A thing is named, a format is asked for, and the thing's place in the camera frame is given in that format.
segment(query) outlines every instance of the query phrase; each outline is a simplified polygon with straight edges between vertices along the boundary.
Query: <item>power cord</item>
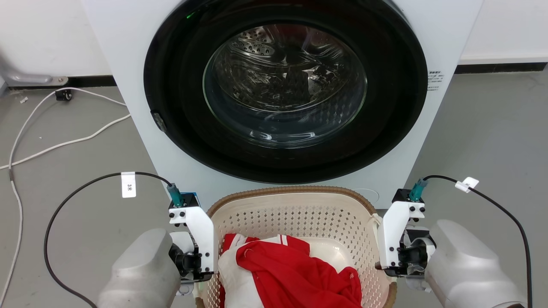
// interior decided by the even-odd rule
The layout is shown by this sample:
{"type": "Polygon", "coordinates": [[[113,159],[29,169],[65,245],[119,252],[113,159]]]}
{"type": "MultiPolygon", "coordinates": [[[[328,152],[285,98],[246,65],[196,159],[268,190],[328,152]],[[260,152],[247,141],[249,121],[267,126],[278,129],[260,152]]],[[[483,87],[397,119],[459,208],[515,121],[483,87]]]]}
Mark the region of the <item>power cord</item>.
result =
{"type": "MultiPolygon", "coordinates": [[[[451,181],[453,183],[457,182],[457,180],[452,179],[448,176],[444,176],[444,175],[429,175],[429,176],[426,176],[426,177],[423,178],[424,181],[427,181],[429,179],[443,179],[443,180],[451,181]]],[[[532,286],[533,279],[532,279],[532,270],[531,270],[531,252],[530,252],[530,249],[529,249],[529,242],[527,241],[527,236],[525,234],[525,230],[523,229],[523,226],[520,224],[520,222],[517,220],[517,218],[515,218],[514,215],[512,215],[512,213],[508,212],[508,210],[505,209],[503,206],[501,206],[498,202],[496,202],[495,200],[489,198],[488,196],[484,195],[483,193],[477,191],[476,189],[473,189],[471,187],[469,187],[469,189],[471,191],[473,191],[475,194],[477,194],[478,196],[480,196],[480,197],[484,198],[485,200],[491,202],[496,207],[498,207],[501,211],[503,211],[504,214],[508,215],[508,217],[510,217],[510,219],[512,219],[512,221],[517,225],[518,229],[520,230],[521,237],[523,239],[523,245],[525,246],[525,259],[526,259],[526,270],[527,270],[527,307],[528,308],[533,308],[533,286],[532,286]]]]}
{"type": "MultiPolygon", "coordinates": [[[[159,179],[159,180],[162,180],[164,181],[168,186],[171,186],[171,183],[164,179],[163,177],[161,176],[158,176],[156,174],[152,174],[152,173],[147,173],[147,172],[135,172],[135,174],[137,175],[146,175],[146,176],[151,176],[153,178],[156,178],[156,179],[159,179]]],[[[97,308],[97,306],[90,300],[88,299],[87,297],[85,297],[84,295],[80,294],[79,292],[69,288],[67,285],[65,285],[64,283],[61,282],[61,280],[57,277],[57,275],[55,275],[55,273],[53,272],[52,270],[52,266],[49,264],[49,257],[48,257],[48,239],[49,239],[49,231],[51,231],[52,229],[52,225],[53,225],[53,221],[55,220],[55,218],[57,217],[57,214],[59,213],[59,211],[61,210],[61,208],[63,208],[63,206],[70,200],[70,198],[72,198],[74,195],[76,195],[80,190],[88,187],[89,185],[95,183],[95,182],[98,182],[100,180],[103,180],[103,179],[107,179],[107,178],[111,178],[113,176],[118,176],[118,175],[122,175],[120,172],[118,173],[111,173],[111,174],[107,174],[107,175],[103,175],[99,178],[96,178],[95,180],[92,180],[92,181],[89,181],[87,183],[85,183],[84,185],[80,186],[80,188],[78,188],[77,190],[73,191],[68,197],[66,197],[65,200],[63,200],[63,202],[61,202],[61,204],[57,207],[57,209],[55,210],[55,212],[53,213],[53,216],[52,218],[49,220],[49,224],[48,224],[48,227],[47,229],[45,230],[45,236],[44,236],[44,261],[45,261],[45,266],[48,268],[48,272],[49,274],[51,275],[51,277],[53,278],[53,280],[55,280],[55,282],[61,286],[61,288],[69,291],[70,293],[72,293],[73,295],[81,298],[83,301],[85,301],[86,303],[88,303],[92,308],[97,308]]]]}
{"type": "Polygon", "coordinates": [[[6,279],[6,282],[5,282],[5,285],[4,285],[4,290],[2,291],[2,296],[0,297],[0,308],[3,306],[4,304],[4,300],[5,300],[5,296],[8,292],[8,288],[9,288],[9,285],[10,285],[10,282],[12,280],[12,277],[13,277],[13,271],[15,270],[15,263],[17,262],[17,258],[19,256],[19,250],[21,248],[21,239],[22,239],[22,234],[23,234],[23,206],[22,206],[22,203],[21,203],[21,198],[19,196],[19,193],[17,192],[17,188],[15,187],[15,181],[14,181],[14,175],[13,175],[13,170],[12,170],[12,166],[15,165],[15,164],[19,164],[19,163],[22,163],[24,161],[27,161],[29,159],[32,159],[34,157],[37,157],[39,155],[42,155],[46,152],[49,152],[53,149],[57,149],[58,147],[61,147],[61,146],[64,146],[64,145],[67,145],[67,144],[73,144],[73,143],[76,143],[76,142],[80,142],[80,141],[84,141],[84,140],[88,140],[88,139],[91,139],[95,136],[97,136],[99,133],[101,133],[103,130],[105,130],[106,128],[108,128],[109,126],[111,125],[114,125],[124,119],[127,119],[130,115],[127,115],[123,118],[120,118],[118,120],[115,120],[109,124],[107,124],[106,126],[104,126],[103,128],[101,128],[100,130],[98,130],[95,134],[91,135],[91,136],[88,136],[86,138],[81,138],[81,139],[77,139],[77,140],[72,140],[72,141],[68,141],[68,142],[64,142],[62,144],[59,144],[59,145],[56,145],[56,146],[53,146],[53,147],[50,147],[49,149],[46,149],[42,152],[39,152],[39,153],[36,153],[30,157],[27,157],[25,159],[22,159],[18,162],[15,162],[13,163],[13,154],[15,153],[15,148],[17,147],[17,144],[19,142],[19,138],[21,137],[21,134],[23,133],[23,130],[25,129],[25,127],[27,126],[28,124],[28,121],[31,119],[31,117],[34,115],[34,113],[36,112],[36,110],[48,99],[50,98],[51,96],[55,95],[55,92],[57,91],[61,91],[61,90],[75,90],[75,91],[80,91],[80,92],[84,92],[84,93],[87,93],[87,94],[91,94],[91,95],[95,95],[95,96],[98,96],[100,98],[103,98],[103,99],[106,99],[106,100],[109,100],[111,102],[114,102],[116,104],[119,104],[119,105],[122,105],[122,106],[125,106],[124,103],[122,102],[119,102],[117,100],[113,100],[111,98],[108,98],[106,96],[103,96],[103,95],[100,95],[100,94],[97,94],[97,93],[93,93],[93,92],[90,92],[90,91],[86,91],[86,90],[83,90],[83,89],[78,89],[78,88],[71,88],[71,87],[66,87],[66,88],[61,88],[61,89],[57,89],[56,91],[53,91],[51,92],[50,94],[48,94],[44,99],[42,99],[42,101],[40,101],[38,103],[38,105],[34,108],[34,110],[31,112],[31,114],[28,116],[27,120],[25,121],[25,123],[23,124],[23,126],[21,127],[21,130],[19,131],[19,134],[17,134],[17,137],[15,138],[15,142],[13,143],[13,147],[12,147],[12,151],[10,152],[9,154],[9,162],[6,166],[2,166],[0,167],[0,169],[5,169],[5,168],[8,168],[8,172],[9,172],[9,180],[11,182],[11,185],[12,185],[12,189],[13,189],[13,193],[15,195],[15,198],[17,199],[17,204],[19,205],[19,233],[18,233],[18,239],[17,239],[17,246],[15,247],[15,253],[14,253],[14,256],[13,256],[13,260],[12,260],[12,265],[9,269],[9,272],[8,272],[8,278],[6,279]]]}

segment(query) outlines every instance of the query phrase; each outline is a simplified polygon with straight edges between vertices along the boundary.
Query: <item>gray floor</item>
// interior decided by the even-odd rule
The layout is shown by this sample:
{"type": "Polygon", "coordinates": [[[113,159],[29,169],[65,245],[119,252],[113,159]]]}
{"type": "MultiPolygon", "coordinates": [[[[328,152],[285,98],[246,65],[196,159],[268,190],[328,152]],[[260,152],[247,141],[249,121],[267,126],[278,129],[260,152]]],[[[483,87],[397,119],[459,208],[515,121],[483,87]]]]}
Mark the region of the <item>gray floor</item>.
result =
{"type": "MultiPolygon", "coordinates": [[[[548,304],[542,260],[548,252],[548,73],[460,75],[452,80],[408,185],[426,174],[480,179],[478,189],[493,196],[523,221],[533,252],[535,305],[548,304]]],[[[121,99],[116,88],[93,91],[121,99]]],[[[0,162],[23,121],[47,90],[15,93],[0,100],[0,162]],[[23,104],[21,99],[28,96],[23,104]]],[[[123,106],[77,93],[69,102],[51,100],[36,115],[17,149],[15,160],[52,145],[90,135],[124,116],[123,106]]],[[[98,176],[125,170],[154,172],[130,119],[94,139],[69,145],[14,167],[25,213],[19,262],[5,308],[86,307],[49,277],[42,258],[43,234],[58,204],[75,188],[98,176]]],[[[0,170],[0,283],[15,249],[18,207],[6,170],[0,170]]],[[[110,266],[142,232],[174,230],[165,219],[168,198],[159,181],[138,178],[137,198],[121,199],[119,179],[108,179],[77,194],[61,211],[50,237],[53,269],[69,286],[96,300],[108,281],[110,266]]],[[[499,254],[506,273],[525,290],[521,239],[511,221],[472,194],[432,180],[424,198],[431,225],[451,218],[499,254]]],[[[395,307],[441,307],[433,294],[408,290],[402,282],[395,307]]],[[[176,299],[173,307],[193,307],[176,299]]]]}

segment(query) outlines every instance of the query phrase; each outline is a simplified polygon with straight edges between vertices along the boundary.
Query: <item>beige plastic basket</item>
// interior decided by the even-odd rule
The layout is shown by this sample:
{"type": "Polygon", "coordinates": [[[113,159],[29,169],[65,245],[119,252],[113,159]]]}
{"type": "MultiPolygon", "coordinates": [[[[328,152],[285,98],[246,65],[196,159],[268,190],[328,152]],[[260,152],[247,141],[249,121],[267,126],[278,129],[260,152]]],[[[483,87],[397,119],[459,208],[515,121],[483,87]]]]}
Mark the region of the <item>beige plastic basket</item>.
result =
{"type": "MultiPolygon", "coordinates": [[[[220,243],[227,233],[269,238],[277,234],[333,239],[346,248],[359,273],[362,307],[391,308],[396,282],[374,268],[379,260],[376,227],[380,218],[360,194],[339,187],[291,186],[235,193],[208,211],[220,243]]],[[[198,286],[196,305],[224,308],[219,303],[217,276],[198,286]]]]}

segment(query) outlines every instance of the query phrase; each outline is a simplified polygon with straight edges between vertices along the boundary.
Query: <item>white cable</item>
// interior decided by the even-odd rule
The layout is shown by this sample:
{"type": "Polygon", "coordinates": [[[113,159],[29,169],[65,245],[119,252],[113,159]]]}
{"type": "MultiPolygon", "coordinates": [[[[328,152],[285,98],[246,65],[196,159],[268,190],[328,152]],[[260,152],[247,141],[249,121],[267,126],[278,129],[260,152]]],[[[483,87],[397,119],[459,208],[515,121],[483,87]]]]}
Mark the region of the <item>white cable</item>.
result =
{"type": "MultiPolygon", "coordinates": [[[[47,149],[45,149],[45,150],[43,150],[43,151],[41,151],[41,152],[38,152],[38,153],[36,153],[36,154],[34,154],[34,155],[31,155],[31,156],[29,156],[29,157],[27,157],[27,158],[23,158],[23,159],[21,159],[20,161],[16,161],[16,162],[12,163],[12,166],[15,166],[15,165],[18,165],[18,164],[20,164],[20,163],[24,163],[24,162],[26,162],[26,161],[29,161],[29,160],[31,160],[31,159],[33,159],[33,158],[35,158],[35,157],[38,157],[38,156],[40,156],[40,155],[42,155],[42,154],[45,154],[45,153],[49,152],[49,151],[51,151],[51,150],[55,150],[55,149],[57,149],[58,147],[62,147],[62,146],[65,146],[65,145],[74,144],[74,143],[77,143],[77,142],[89,140],[89,139],[91,139],[91,138],[93,138],[93,137],[99,135],[100,133],[102,133],[105,129],[109,128],[110,126],[113,126],[114,124],[116,124],[116,123],[118,123],[118,122],[121,122],[121,121],[123,121],[123,120],[129,118],[130,116],[131,116],[131,115],[127,115],[127,116],[125,116],[125,117],[122,117],[122,118],[119,118],[119,119],[117,119],[117,120],[114,120],[114,121],[110,122],[109,124],[103,126],[103,128],[99,129],[97,132],[93,133],[93,135],[87,136],[87,137],[85,137],[85,138],[80,138],[80,139],[76,139],[76,140],[72,140],[72,141],[67,141],[67,142],[64,142],[64,143],[62,143],[62,144],[54,145],[54,146],[49,147],[49,148],[47,148],[47,149]]],[[[0,167],[0,170],[6,169],[6,168],[8,168],[8,167],[9,167],[8,165],[1,166],[1,167],[0,167]]]]}
{"type": "Polygon", "coordinates": [[[9,283],[10,281],[12,280],[12,276],[13,276],[13,271],[15,270],[15,263],[17,262],[17,257],[19,256],[19,249],[21,248],[21,238],[23,236],[23,205],[21,203],[21,198],[19,197],[19,194],[17,193],[17,189],[15,188],[15,183],[14,183],[14,179],[13,179],[13,172],[12,172],[12,166],[15,165],[15,164],[19,164],[19,163],[22,163],[22,162],[25,162],[25,161],[28,161],[29,159],[33,159],[34,157],[37,157],[39,155],[42,155],[46,152],[49,152],[53,149],[57,149],[58,147],[61,147],[61,146],[64,146],[64,145],[67,145],[67,144],[73,144],[73,143],[76,143],[76,142],[80,142],[80,141],[84,141],[84,140],[89,140],[95,136],[97,136],[98,134],[100,134],[103,130],[107,129],[108,127],[120,122],[120,121],[123,121],[127,118],[130,117],[130,115],[127,115],[123,118],[119,118],[109,124],[107,124],[106,126],[104,126],[103,128],[99,129],[97,132],[95,132],[93,135],[91,136],[88,136],[88,137],[85,137],[85,138],[81,138],[81,139],[77,139],[77,140],[72,140],[72,141],[68,141],[68,142],[64,142],[62,144],[58,144],[56,146],[53,146],[53,147],[50,147],[49,149],[46,149],[42,152],[39,152],[39,153],[36,153],[32,156],[29,156],[25,159],[22,159],[16,163],[12,163],[13,161],[13,153],[15,152],[15,148],[17,147],[17,143],[19,142],[19,138],[21,137],[21,134],[23,133],[23,130],[25,129],[25,127],[27,126],[27,123],[28,121],[31,119],[32,115],[34,115],[34,113],[36,112],[36,110],[45,102],[45,100],[47,100],[48,98],[50,98],[52,95],[55,94],[55,92],[57,91],[61,91],[61,90],[76,90],[76,91],[80,91],[80,92],[84,92],[84,93],[88,93],[88,94],[91,94],[91,95],[95,95],[95,96],[98,96],[100,98],[104,98],[106,100],[109,100],[111,102],[115,102],[117,104],[120,104],[120,105],[123,105],[125,106],[124,103],[122,102],[119,102],[119,101],[116,101],[116,100],[113,100],[111,98],[108,98],[106,96],[103,96],[103,95],[100,95],[100,94],[97,94],[97,93],[93,93],[93,92],[90,92],[90,91],[86,91],[86,90],[82,90],[82,89],[78,89],[78,88],[72,88],[72,87],[66,87],[66,88],[61,88],[61,89],[57,89],[53,92],[51,92],[50,94],[48,94],[42,101],[40,101],[38,103],[38,105],[34,108],[34,110],[31,112],[31,114],[28,116],[27,120],[25,121],[25,123],[23,124],[23,126],[21,127],[21,130],[19,131],[19,134],[17,134],[17,138],[15,138],[15,142],[13,143],[13,147],[12,147],[12,151],[10,152],[9,154],[9,162],[8,162],[8,165],[7,166],[2,166],[0,169],[4,169],[4,168],[8,168],[9,169],[9,177],[10,177],[10,181],[12,183],[12,189],[13,189],[13,193],[15,194],[15,198],[17,198],[17,203],[19,205],[19,236],[18,236],[18,239],[17,239],[17,246],[15,248],[15,254],[13,256],[13,261],[12,261],[12,266],[9,270],[9,273],[8,273],[8,279],[6,280],[5,282],[5,286],[4,286],[4,291],[2,292],[2,297],[0,298],[0,308],[2,308],[2,306],[4,305],[4,299],[5,299],[5,296],[8,292],[8,288],[9,288],[9,283]]]}

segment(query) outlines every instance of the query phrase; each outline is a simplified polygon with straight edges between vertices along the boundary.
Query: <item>front-loading washing machine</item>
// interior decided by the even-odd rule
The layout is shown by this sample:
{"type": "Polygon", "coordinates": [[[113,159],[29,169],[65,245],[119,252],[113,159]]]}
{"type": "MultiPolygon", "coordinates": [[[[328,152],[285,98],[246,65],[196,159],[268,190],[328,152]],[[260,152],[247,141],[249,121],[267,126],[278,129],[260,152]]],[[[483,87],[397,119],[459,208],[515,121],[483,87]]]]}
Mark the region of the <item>front-loading washing machine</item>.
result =
{"type": "Polygon", "coordinates": [[[83,3],[158,174],[203,208],[311,183],[387,208],[482,0],[83,3]]]}

